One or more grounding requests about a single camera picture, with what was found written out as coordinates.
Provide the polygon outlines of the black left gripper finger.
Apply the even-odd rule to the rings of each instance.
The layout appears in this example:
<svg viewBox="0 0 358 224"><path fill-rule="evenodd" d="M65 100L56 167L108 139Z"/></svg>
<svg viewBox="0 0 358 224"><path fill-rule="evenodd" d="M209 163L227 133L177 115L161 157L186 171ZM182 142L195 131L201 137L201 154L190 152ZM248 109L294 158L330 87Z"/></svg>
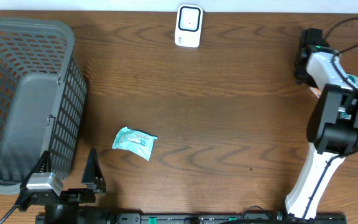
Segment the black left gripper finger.
<svg viewBox="0 0 358 224"><path fill-rule="evenodd" d="M36 165L26 175L24 180L21 182L20 188L26 188L26 185L32 174L36 173L49 173L51 172L51 157L49 151L44 151Z"/></svg>
<svg viewBox="0 0 358 224"><path fill-rule="evenodd" d="M106 192L106 181L99 166L95 148L92 148L89 152L81 183L85 184L86 188L94 193Z"/></svg>

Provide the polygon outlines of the small orange snack pack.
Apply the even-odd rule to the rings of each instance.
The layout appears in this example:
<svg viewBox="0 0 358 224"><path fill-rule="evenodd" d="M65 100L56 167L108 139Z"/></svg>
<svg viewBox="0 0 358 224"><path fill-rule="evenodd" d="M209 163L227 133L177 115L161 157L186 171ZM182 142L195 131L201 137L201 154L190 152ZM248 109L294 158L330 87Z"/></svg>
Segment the small orange snack pack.
<svg viewBox="0 0 358 224"><path fill-rule="evenodd" d="M309 87L309 90L314 94L315 97L319 98L321 96L321 91L317 88Z"/></svg>

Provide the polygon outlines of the blue mouthwash bottle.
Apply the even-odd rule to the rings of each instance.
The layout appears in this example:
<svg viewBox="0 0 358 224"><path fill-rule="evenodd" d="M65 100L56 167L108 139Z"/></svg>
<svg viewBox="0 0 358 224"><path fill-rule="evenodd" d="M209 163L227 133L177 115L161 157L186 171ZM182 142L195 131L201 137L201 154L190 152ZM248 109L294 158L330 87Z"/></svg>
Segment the blue mouthwash bottle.
<svg viewBox="0 0 358 224"><path fill-rule="evenodd" d="M358 86L358 77L353 74L348 74L348 80Z"/></svg>

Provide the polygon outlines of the light blue tissue pack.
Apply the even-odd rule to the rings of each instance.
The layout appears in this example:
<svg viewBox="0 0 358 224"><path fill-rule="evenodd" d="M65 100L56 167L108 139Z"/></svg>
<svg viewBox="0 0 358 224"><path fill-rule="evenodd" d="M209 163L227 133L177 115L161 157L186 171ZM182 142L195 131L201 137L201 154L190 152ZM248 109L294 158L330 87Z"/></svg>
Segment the light blue tissue pack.
<svg viewBox="0 0 358 224"><path fill-rule="evenodd" d="M130 151L149 161L157 139L157 136L124 127L116 134L112 148Z"/></svg>

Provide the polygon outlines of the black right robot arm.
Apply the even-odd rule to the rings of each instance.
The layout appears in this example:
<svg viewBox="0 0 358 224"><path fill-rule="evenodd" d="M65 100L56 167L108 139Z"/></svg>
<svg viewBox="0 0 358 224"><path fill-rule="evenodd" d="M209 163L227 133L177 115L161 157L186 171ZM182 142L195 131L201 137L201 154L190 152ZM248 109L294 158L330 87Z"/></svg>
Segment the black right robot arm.
<svg viewBox="0 0 358 224"><path fill-rule="evenodd" d="M295 78L321 93L306 131L306 162L285 199L286 213L296 221L315 220L336 169L358 152L358 85L341 67L339 55L322 30L309 28L301 33Z"/></svg>

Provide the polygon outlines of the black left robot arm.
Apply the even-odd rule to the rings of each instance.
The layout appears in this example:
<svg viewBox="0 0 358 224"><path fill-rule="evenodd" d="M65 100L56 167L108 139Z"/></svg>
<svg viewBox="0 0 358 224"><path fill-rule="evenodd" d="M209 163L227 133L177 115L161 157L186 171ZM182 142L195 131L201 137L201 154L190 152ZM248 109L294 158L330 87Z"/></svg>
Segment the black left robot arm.
<svg viewBox="0 0 358 224"><path fill-rule="evenodd" d="M61 179L52 172L51 154L44 151L22 181L13 209L25 212L31 205L43 206L45 214L39 219L42 223L115 223L112 213L90 206L97 194L106 191L94 148L89 152L81 183L86 187L63 190Z"/></svg>

